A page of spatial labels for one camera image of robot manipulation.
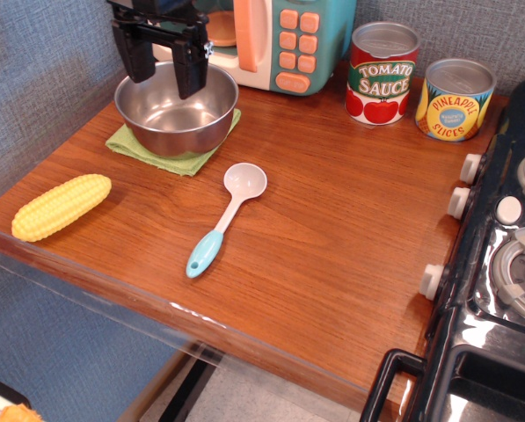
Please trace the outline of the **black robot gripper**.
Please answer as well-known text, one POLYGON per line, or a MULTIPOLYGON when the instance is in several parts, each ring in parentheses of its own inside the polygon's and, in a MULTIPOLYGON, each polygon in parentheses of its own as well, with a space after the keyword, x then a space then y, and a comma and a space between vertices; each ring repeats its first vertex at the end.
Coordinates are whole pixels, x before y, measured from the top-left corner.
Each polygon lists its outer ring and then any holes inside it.
POLYGON ((110 1, 113 38, 130 79, 142 83, 156 71, 152 45, 172 50, 179 97, 190 98, 207 83, 208 16, 192 1, 110 1))

